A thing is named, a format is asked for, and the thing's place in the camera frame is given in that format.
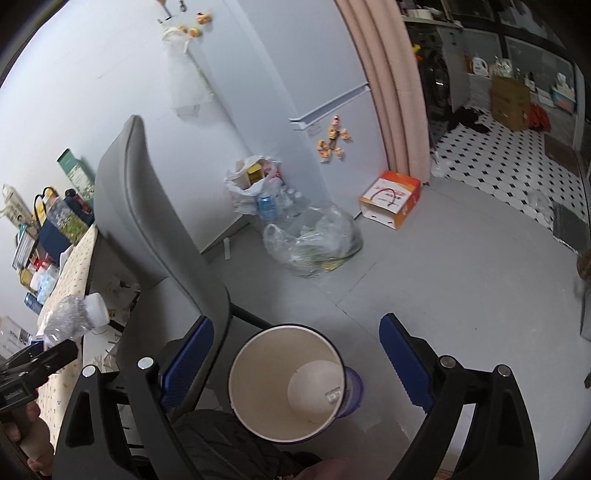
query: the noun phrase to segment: paper cup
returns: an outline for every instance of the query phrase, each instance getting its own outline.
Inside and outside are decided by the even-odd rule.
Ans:
[[[234,413],[252,433],[274,443],[297,443],[353,413],[363,382],[323,335],[302,325],[279,325],[238,352],[228,392]]]

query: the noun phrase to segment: blue can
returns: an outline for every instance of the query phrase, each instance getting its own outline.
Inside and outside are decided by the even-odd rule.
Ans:
[[[265,222],[272,222],[277,217],[275,200],[272,196],[266,195],[259,197],[257,201],[259,217]]]

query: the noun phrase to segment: white bottle cap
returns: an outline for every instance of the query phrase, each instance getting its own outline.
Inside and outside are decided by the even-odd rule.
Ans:
[[[100,293],[91,293],[84,299],[88,318],[94,328],[109,324],[109,311]]]

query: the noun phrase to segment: patterned tablecloth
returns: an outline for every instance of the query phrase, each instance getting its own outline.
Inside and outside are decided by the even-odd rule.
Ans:
[[[49,296],[41,313],[37,327],[44,328],[44,320],[57,303],[68,295],[83,297],[86,291],[86,283],[90,270],[90,261],[95,247],[97,229],[92,226],[85,233],[78,245],[74,247],[70,258],[66,262],[56,287]],[[82,370],[82,347],[78,344],[78,359],[66,365],[63,369],[49,377],[48,382],[39,389],[37,403],[41,409],[41,418],[49,426],[50,440],[55,447],[60,434],[61,421],[64,418],[66,407],[72,391]]]

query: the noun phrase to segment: pink curtain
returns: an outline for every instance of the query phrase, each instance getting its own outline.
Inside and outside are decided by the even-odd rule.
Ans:
[[[371,88],[390,170],[429,181],[427,114],[417,62],[394,0],[335,0]]]

